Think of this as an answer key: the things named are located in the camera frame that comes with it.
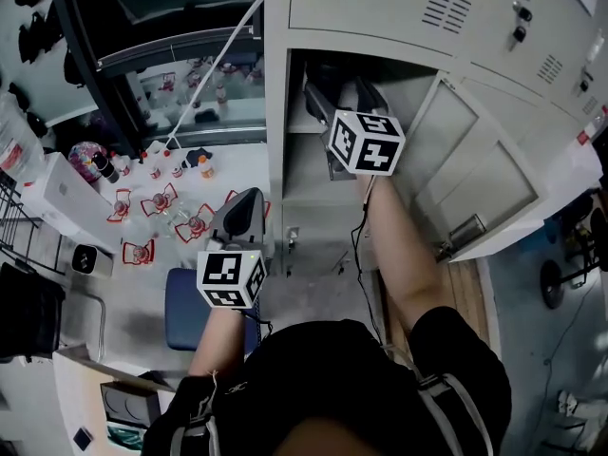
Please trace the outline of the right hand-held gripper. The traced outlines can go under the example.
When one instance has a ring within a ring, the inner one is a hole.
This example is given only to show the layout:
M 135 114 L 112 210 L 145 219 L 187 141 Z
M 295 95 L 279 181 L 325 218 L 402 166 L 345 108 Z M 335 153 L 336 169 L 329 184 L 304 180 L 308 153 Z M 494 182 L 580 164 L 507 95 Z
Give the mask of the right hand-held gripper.
M 304 85 L 309 113 L 329 127 L 326 148 L 350 174 L 391 176 L 406 135 L 398 120 L 374 85 L 356 77 L 357 111 L 336 109 L 315 84 Z

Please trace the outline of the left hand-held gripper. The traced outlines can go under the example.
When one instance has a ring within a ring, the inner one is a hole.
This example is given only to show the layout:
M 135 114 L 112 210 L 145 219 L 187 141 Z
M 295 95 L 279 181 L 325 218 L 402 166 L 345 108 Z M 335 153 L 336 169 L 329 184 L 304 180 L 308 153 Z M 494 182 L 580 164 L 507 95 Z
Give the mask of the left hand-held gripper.
M 267 277 L 265 201 L 253 187 L 233 194 L 211 221 L 198 253 L 197 288 L 212 308 L 249 310 Z

